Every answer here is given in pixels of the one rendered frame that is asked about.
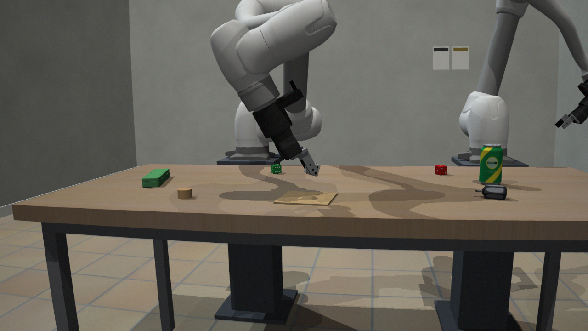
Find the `green die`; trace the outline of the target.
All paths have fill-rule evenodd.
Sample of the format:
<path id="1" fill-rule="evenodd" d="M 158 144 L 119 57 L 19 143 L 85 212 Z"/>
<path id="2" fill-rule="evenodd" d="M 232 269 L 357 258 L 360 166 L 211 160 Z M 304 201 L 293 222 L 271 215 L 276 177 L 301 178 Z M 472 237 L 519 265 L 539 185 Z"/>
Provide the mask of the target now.
<path id="1" fill-rule="evenodd" d="M 271 172 L 273 174 L 278 174 L 282 172 L 281 164 L 272 164 L 271 165 Z"/>

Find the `red die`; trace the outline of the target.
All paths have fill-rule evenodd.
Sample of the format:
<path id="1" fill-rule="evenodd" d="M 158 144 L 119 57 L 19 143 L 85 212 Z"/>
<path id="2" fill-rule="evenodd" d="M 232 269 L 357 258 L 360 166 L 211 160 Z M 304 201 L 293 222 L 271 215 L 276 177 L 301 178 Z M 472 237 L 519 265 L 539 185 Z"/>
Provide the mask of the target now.
<path id="1" fill-rule="evenodd" d="M 444 165 L 436 165 L 435 166 L 435 174 L 437 175 L 447 175 L 447 166 Z"/>

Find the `tan mat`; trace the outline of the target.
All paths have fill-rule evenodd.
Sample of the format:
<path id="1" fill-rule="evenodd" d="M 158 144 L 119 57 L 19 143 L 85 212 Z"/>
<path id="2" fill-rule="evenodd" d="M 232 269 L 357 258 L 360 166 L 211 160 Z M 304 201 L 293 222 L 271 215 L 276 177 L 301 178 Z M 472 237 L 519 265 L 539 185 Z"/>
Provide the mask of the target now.
<path id="1" fill-rule="evenodd" d="M 288 191 L 273 203 L 281 205 L 328 206 L 337 194 L 315 191 Z"/>

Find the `green rounded box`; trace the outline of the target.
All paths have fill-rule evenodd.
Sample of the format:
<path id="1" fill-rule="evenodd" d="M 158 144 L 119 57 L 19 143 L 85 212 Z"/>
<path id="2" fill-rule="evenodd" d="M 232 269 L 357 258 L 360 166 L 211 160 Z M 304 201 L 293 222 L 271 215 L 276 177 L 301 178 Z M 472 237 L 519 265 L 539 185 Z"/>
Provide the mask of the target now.
<path id="1" fill-rule="evenodd" d="M 169 168 L 155 168 L 141 178 L 142 187 L 159 187 L 170 177 Z"/>

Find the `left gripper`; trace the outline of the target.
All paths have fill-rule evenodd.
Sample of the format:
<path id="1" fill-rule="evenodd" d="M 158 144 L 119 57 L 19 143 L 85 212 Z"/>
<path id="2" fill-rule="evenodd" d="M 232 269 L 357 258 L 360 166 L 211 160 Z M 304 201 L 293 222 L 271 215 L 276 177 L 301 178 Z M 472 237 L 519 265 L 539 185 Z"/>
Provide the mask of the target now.
<path id="1" fill-rule="evenodd" d="M 588 79 L 579 84 L 577 87 L 585 96 L 584 99 L 579 103 L 579 106 L 573 110 L 569 115 L 564 114 L 559 121 L 556 122 L 557 128 L 562 126 L 564 129 L 567 128 L 571 122 L 582 124 L 588 117 Z"/>

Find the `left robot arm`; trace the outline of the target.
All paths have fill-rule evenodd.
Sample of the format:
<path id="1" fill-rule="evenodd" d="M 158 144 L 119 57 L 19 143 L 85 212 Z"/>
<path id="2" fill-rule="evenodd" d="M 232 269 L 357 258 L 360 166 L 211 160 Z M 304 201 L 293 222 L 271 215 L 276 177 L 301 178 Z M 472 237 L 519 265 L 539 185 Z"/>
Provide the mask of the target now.
<path id="1" fill-rule="evenodd" d="M 588 56 L 582 48 L 576 27 L 559 0 L 496 0 L 497 18 L 476 91 L 468 96 L 459 117 L 461 130 L 469 137 L 468 152 L 458 159 L 480 163 L 483 144 L 500 144 L 503 163 L 514 164 L 508 157 L 509 112 L 498 95 L 519 19 L 528 4 L 549 17 L 560 29 L 571 55 L 581 69 L 582 83 L 588 79 Z"/>

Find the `green soda can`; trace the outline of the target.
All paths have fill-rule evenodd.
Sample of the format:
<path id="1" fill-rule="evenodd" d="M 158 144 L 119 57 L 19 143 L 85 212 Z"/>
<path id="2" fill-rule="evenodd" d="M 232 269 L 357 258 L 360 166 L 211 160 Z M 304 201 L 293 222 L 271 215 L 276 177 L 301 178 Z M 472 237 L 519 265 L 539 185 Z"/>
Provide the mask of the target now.
<path id="1" fill-rule="evenodd" d="M 502 179 L 503 150 L 500 144 L 483 144 L 480 153 L 479 182 L 498 185 Z"/>

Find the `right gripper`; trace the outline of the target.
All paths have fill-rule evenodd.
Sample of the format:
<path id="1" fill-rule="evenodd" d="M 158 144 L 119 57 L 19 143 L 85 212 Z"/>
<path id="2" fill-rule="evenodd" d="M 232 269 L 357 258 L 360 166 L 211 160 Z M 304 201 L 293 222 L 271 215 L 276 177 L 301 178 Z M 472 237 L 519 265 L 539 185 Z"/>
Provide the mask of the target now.
<path id="1" fill-rule="evenodd" d="M 266 138 L 271 138 L 283 159 L 300 159 L 303 168 L 307 168 L 310 175 L 317 172 L 317 166 L 310 156 L 307 148 L 298 143 L 291 132 L 293 124 L 287 115 L 285 107 L 297 102 L 303 97 L 300 89 L 297 89 L 294 82 L 289 82 L 292 91 L 279 97 L 277 86 L 272 77 L 264 78 L 262 81 L 238 92 L 244 106 L 249 112 L 253 111 L 256 122 Z"/>

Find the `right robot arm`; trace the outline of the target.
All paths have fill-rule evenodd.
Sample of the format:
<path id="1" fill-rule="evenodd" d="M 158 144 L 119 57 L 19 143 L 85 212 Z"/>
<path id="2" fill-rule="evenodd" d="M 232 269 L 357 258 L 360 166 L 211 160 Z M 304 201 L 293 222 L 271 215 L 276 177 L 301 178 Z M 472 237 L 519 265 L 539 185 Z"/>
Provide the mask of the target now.
<path id="1" fill-rule="evenodd" d="M 237 93 L 262 81 L 283 63 L 283 95 L 293 90 L 290 81 L 303 94 L 285 110 L 293 123 L 292 134 L 304 141 L 317 136 L 322 126 L 321 114 L 306 99 L 309 51 L 329 39 L 336 25 L 325 0 L 242 0 L 235 20 L 216 28 L 210 44 L 219 68 Z M 275 156 L 269 152 L 273 140 L 263 135 L 252 112 L 241 101 L 235 117 L 237 148 L 225 152 L 229 160 Z"/>

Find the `tan short cylinder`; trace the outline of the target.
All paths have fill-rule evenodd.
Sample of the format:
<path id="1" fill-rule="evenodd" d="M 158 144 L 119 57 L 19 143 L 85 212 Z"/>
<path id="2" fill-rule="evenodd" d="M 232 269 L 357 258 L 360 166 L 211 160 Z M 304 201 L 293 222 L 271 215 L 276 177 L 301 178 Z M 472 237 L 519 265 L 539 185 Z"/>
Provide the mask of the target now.
<path id="1" fill-rule="evenodd" d="M 179 188 L 178 189 L 178 198 L 179 199 L 192 198 L 192 188 L 190 188 L 190 187 Z"/>

